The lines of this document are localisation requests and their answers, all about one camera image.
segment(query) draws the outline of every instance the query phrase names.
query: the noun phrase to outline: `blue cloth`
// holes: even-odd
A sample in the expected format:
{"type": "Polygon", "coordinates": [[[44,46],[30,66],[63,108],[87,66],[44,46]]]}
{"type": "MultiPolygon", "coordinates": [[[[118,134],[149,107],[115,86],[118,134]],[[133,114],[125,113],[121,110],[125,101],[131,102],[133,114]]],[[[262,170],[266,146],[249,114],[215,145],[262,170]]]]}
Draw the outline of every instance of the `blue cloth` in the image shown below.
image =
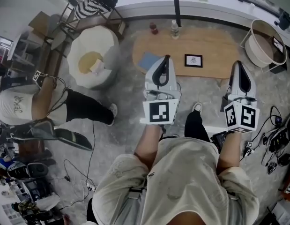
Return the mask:
{"type": "Polygon", "coordinates": [[[0,158],[0,167],[4,170],[7,170],[15,161],[12,159],[9,162],[5,162],[3,158],[0,158]]]}
{"type": "Polygon", "coordinates": [[[161,57],[158,57],[150,52],[145,52],[138,66],[148,71],[159,59],[161,59],[161,57]]]}

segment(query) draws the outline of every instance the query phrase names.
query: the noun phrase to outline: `gray floor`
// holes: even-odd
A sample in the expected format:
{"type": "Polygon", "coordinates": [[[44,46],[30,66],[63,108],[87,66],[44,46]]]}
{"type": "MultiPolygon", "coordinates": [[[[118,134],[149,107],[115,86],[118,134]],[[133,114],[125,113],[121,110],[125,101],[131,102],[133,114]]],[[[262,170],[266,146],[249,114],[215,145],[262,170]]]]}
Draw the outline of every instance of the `gray floor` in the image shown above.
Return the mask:
{"type": "MultiPolygon", "coordinates": [[[[170,20],[153,20],[159,29],[169,27],[170,20]]],[[[74,79],[69,75],[67,61],[64,59],[59,75],[65,79],[67,85],[72,89],[96,98],[106,106],[116,103],[119,113],[115,124],[108,127],[105,124],[95,122],[96,144],[95,151],[90,163],[89,177],[98,183],[115,159],[122,153],[132,153],[143,131],[144,125],[139,123],[143,116],[143,89],[144,75],[132,64],[132,47],[138,32],[149,28],[152,20],[130,22],[125,33],[125,40],[121,43],[121,58],[119,59],[120,70],[114,85],[105,91],[92,91],[77,86],[74,79]]],[[[212,22],[183,20],[184,26],[207,27],[223,29],[230,33],[233,39],[239,43],[246,34],[242,29],[233,28],[212,22]]],[[[271,105],[276,105],[282,116],[290,113],[290,63],[288,71],[280,74],[261,73],[260,69],[254,66],[247,58],[243,49],[239,48],[242,62],[247,65],[255,78],[257,85],[258,107],[260,108],[259,127],[270,113],[271,105]]],[[[220,112],[221,96],[226,93],[228,85],[218,87],[215,79],[199,77],[178,77],[181,85],[182,98],[176,116],[175,124],[168,128],[167,134],[179,134],[183,136],[186,117],[195,101],[203,103],[202,118],[205,125],[225,126],[224,114],[220,112]]],[[[90,120],[74,120],[62,125],[72,131],[85,135],[91,143],[94,142],[92,123],[90,120]]],[[[264,131],[270,130],[271,123],[268,122],[264,131]]],[[[252,134],[244,136],[244,141],[251,139],[252,134]]],[[[90,152],[67,146],[61,142],[49,142],[48,148],[52,151],[57,164],[50,168],[52,178],[62,178],[66,175],[63,161],[69,159],[84,174],[87,173],[90,152]]],[[[264,148],[256,150],[254,154],[241,162],[252,180],[253,188],[260,199],[260,217],[266,211],[266,207],[280,199],[277,189],[280,187],[286,172],[286,167],[278,167],[271,175],[267,175],[266,167],[260,162],[264,154],[264,148]]],[[[70,205],[76,200],[81,200],[83,191],[80,175],[68,162],[66,167],[71,177],[71,183],[66,180],[52,180],[52,184],[61,197],[60,207],[70,205]]],[[[85,202],[78,202],[71,207],[65,208],[63,212],[68,213],[73,224],[81,224],[86,220],[86,206],[92,197],[92,192],[85,202]]]]}

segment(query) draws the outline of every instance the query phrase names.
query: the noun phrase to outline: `oval wooden table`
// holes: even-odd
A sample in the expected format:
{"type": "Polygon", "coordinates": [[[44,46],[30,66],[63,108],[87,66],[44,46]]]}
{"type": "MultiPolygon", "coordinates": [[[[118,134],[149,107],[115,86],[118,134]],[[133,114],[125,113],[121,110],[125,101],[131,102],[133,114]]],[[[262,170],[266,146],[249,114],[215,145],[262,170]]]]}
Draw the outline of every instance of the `oval wooden table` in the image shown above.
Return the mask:
{"type": "Polygon", "coordinates": [[[143,73],[146,71],[138,66],[145,52],[156,56],[169,54],[174,62],[177,76],[198,76],[228,79],[231,68],[239,60],[238,44],[224,30],[180,28],[177,40],[171,37],[171,30],[165,29],[153,35],[151,31],[142,32],[134,43],[133,62],[143,73]],[[202,55],[203,67],[185,67],[185,54],[202,55]]]}

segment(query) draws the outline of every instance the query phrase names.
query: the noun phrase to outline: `red bottle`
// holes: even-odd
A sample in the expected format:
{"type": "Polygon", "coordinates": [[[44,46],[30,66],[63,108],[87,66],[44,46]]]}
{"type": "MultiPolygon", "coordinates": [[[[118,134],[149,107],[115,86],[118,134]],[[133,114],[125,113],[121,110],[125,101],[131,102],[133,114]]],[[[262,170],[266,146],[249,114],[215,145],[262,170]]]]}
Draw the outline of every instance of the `red bottle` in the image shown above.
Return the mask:
{"type": "Polygon", "coordinates": [[[151,32],[153,34],[157,34],[158,33],[157,27],[156,27],[156,25],[153,22],[150,23],[150,29],[151,29],[151,32]]]}

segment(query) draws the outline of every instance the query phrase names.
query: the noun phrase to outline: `small framed picture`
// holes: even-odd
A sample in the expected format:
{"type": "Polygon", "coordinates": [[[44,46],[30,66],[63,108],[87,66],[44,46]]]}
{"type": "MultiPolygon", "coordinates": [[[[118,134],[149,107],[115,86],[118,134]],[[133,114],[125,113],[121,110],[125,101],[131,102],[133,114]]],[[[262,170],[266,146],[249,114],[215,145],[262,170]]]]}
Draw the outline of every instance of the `small framed picture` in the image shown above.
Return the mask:
{"type": "Polygon", "coordinates": [[[202,68],[203,57],[202,55],[185,54],[185,67],[202,68]]]}
{"type": "Polygon", "coordinates": [[[273,37],[273,44],[281,53],[283,53],[283,45],[275,37],[273,37]]]}

